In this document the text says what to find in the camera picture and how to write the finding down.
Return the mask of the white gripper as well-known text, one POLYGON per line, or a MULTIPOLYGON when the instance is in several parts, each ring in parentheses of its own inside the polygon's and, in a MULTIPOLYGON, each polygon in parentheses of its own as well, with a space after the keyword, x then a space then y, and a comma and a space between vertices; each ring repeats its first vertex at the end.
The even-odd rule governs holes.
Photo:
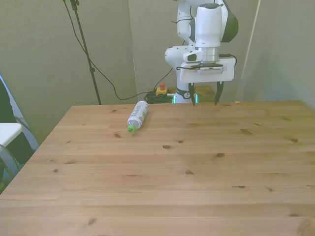
POLYGON ((234 58, 223 58, 216 63, 201 64, 184 62, 179 66, 179 78, 182 83, 189 83, 189 94, 195 106, 195 84, 217 82, 214 103, 217 105, 223 92, 223 82, 234 79, 234 58))

